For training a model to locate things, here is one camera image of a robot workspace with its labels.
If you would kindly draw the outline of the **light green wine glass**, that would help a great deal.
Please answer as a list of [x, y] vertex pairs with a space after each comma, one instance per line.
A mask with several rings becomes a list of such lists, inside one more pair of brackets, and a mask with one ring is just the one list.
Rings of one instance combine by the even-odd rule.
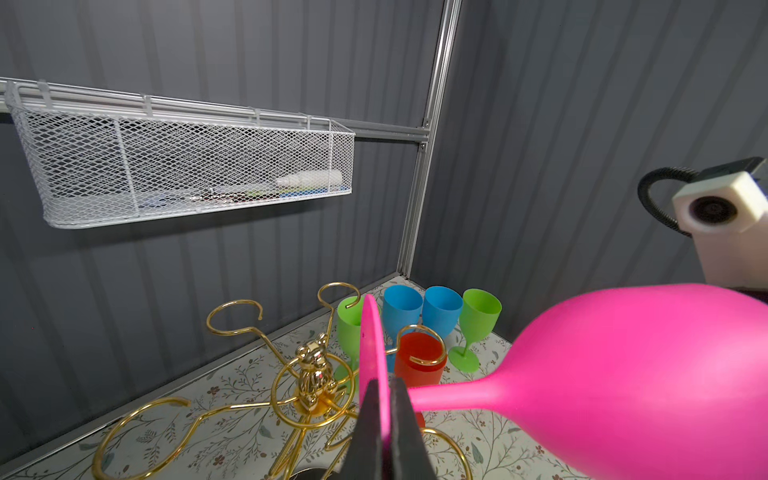
[[336, 309], [336, 326], [339, 346], [347, 357], [347, 364], [353, 370], [354, 379], [346, 383], [346, 386], [355, 387], [355, 393], [359, 392], [359, 348], [361, 337], [361, 316], [364, 303], [356, 296], [344, 298]]

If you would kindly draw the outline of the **blue wine glass front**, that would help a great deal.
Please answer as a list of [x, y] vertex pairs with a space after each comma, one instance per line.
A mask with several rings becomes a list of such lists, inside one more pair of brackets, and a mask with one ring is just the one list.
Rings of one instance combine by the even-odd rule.
[[388, 350], [396, 347], [397, 335], [403, 327], [419, 323], [422, 306], [422, 295], [407, 285], [393, 285], [384, 291], [381, 322]]

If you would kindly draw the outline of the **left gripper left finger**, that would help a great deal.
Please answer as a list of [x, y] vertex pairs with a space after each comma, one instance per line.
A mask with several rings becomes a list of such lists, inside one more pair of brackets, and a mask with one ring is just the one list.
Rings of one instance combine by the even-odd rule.
[[381, 427], [381, 400], [378, 380], [366, 388], [361, 411], [349, 442], [339, 478], [375, 480], [383, 478], [384, 451]]

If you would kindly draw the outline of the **blue wine glass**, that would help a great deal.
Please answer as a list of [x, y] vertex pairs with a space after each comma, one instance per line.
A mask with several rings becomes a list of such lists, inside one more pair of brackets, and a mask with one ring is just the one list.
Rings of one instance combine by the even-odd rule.
[[422, 324], [446, 339], [456, 327], [463, 305], [463, 298], [456, 291], [431, 286], [424, 294]]
[[422, 306], [422, 295], [407, 285], [393, 285], [384, 291], [381, 322], [388, 350], [396, 347], [397, 335], [403, 327], [419, 323]]

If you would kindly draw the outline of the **red wine glass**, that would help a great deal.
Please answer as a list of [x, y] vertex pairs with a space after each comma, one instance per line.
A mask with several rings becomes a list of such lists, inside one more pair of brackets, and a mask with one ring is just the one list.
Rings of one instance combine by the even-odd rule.
[[445, 345], [439, 336], [409, 329], [400, 337], [394, 374], [407, 388], [437, 385], [446, 363]]

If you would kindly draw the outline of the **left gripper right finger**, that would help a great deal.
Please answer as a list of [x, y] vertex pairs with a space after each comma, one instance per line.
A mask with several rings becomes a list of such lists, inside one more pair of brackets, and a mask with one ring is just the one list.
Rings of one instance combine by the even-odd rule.
[[401, 378], [390, 380], [390, 416], [389, 478], [435, 479], [407, 387]]

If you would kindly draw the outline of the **pink wine glass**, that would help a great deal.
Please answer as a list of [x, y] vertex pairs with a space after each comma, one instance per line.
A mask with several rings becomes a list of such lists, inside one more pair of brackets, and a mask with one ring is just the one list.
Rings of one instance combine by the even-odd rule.
[[597, 479], [767, 475], [767, 306], [705, 284], [607, 289], [546, 310], [475, 381], [415, 410], [489, 410]]

